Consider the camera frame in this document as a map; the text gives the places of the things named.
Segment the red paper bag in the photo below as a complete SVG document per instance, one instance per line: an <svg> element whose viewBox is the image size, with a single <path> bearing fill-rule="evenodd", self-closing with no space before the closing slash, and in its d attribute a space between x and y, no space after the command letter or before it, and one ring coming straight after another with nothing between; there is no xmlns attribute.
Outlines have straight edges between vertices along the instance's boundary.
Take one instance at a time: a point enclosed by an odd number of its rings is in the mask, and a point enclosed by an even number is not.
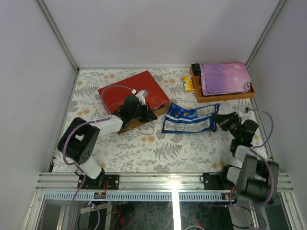
<svg viewBox="0 0 307 230"><path fill-rule="evenodd" d="M149 71L98 89L107 112L122 120L118 134L156 120L170 107L170 99Z"/></svg>

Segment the blue chips bag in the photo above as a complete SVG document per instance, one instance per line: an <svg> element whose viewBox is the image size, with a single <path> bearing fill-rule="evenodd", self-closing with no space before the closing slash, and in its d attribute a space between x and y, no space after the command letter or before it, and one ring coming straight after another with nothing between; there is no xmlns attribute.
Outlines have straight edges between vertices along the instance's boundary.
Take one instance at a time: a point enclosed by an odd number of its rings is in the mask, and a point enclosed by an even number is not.
<svg viewBox="0 0 307 230"><path fill-rule="evenodd" d="M189 134L209 130L210 118L219 112L220 104L212 104L196 109L185 109L171 103L163 122L162 133Z"/></svg>

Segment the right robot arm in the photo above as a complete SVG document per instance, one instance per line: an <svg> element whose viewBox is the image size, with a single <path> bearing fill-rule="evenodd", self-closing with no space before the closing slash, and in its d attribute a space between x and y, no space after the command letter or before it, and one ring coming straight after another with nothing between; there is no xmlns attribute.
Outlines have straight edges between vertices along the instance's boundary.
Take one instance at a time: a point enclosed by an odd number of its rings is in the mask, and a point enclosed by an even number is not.
<svg viewBox="0 0 307 230"><path fill-rule="evenodd" d="M256 146L251 142L259 128L250 119L241 121L236 113L212 115L213 120L223 131L228 131L234 137L230 144L232 156L242 162L241 167L226 165L219 176L219 185L224 189L235 187L236 192L255 202L272 204L277 193L279 164L268 161L256 152Z"/></svg>

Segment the yellow snack packet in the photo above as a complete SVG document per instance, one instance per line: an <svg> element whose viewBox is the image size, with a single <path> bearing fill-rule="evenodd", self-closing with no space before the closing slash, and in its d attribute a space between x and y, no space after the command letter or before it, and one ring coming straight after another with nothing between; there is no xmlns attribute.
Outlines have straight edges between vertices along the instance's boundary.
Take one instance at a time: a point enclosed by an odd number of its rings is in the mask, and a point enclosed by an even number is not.
<svg viewBox="0 0 307 230"><path fill-rule="evenodd" d="M192 83L191 75L184 76L182 80L183 80L183 86L184 86L185 92L195 91L193 83Z"/></svg>

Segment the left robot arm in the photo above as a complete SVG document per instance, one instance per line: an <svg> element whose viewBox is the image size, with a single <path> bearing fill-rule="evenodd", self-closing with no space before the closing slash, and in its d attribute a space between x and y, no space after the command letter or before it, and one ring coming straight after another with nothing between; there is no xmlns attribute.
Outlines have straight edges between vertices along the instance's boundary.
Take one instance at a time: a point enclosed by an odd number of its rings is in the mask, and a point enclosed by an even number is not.
<svg viewBox="0 0 307 230"><path fill-rule="evenodd" d="M157 116L151 110L148 102L137 96L127 96L123 105L110 116L94 121L85 121L77 117L73 119L60 141L57 149L67 158L73 160L73 165L81 172L78 185L80 189L107 189L109 180L105 171L92 157L99 134L109 134L127 129L131 122L152 122Z"/></svg>

